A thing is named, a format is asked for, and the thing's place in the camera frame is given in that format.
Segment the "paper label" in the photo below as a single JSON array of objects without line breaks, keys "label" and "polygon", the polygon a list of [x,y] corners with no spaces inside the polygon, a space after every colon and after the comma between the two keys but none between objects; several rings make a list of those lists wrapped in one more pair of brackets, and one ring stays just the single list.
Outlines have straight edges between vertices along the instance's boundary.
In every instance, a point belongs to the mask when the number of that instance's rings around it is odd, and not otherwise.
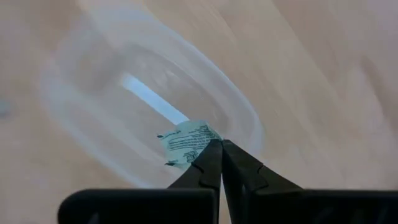
[{"label": "paper label", "polygon": [[159,135],[166,150],[168,165],[190,164],[206,148],[212,139],[222,140],[206,121],[185,121],[174,131]]}]

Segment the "wooden surface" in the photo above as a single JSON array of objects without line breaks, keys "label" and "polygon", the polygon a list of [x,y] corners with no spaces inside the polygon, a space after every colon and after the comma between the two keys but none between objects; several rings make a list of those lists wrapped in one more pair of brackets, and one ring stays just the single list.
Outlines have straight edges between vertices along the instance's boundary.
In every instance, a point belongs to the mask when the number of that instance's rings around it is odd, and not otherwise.
[{"label": "wooden surface", "polygon": [[[398,3],[138,1],[225,72],[257,110],[267,165],[301,185],[398,187]],[[129,187],[45,114],[38,79],[70,24],[128,0],[0,2],[0,223],[55,223],[68,194]]]}]

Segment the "wooden table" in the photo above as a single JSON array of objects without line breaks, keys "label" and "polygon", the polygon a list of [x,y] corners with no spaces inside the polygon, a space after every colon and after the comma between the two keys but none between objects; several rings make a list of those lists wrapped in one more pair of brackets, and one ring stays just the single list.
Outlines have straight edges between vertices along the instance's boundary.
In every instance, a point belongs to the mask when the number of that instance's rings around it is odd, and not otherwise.
[{"label": "wooden table", "polygon": [[[257,110],[267,165],[302,187],[396,189],[398,3],[135,0],[193,43]],[[40,71],[70,24],[128,0],[0,2],[0,223],[55,223],[87,187],[130,187],[51,120]],[[222,213],[223,222],[226,214]]]}]

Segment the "clear plastic container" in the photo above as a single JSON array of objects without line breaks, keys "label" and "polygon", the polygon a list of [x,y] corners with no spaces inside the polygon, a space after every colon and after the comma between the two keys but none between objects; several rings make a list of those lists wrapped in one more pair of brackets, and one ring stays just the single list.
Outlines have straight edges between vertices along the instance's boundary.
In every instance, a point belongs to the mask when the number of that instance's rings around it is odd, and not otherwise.
[{"label": "clear plastic container", "polygon": [[256,112],[194,46],[141,11],[104,9],[82,17],[43,74],[50,114],[99,161],[138,187],[166,187],[157,134],[204,119],[254,156],[263,150]]}]

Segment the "wood grain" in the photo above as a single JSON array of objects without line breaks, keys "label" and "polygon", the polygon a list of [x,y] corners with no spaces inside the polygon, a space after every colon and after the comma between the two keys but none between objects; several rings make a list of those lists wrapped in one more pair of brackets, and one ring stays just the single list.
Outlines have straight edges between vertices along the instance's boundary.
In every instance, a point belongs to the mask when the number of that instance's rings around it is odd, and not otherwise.
[{"label": "wood grain", "polygon": [[[128,187],[43,109],[40,70],[70,24],[139,7],[235,83],[266,130],[266,164],[303,187],[396,189],[398,7],[391,0],[0,2],[0,222],[55,223],[87,187]],[[227,214],[222,211],[223,222]]]}]

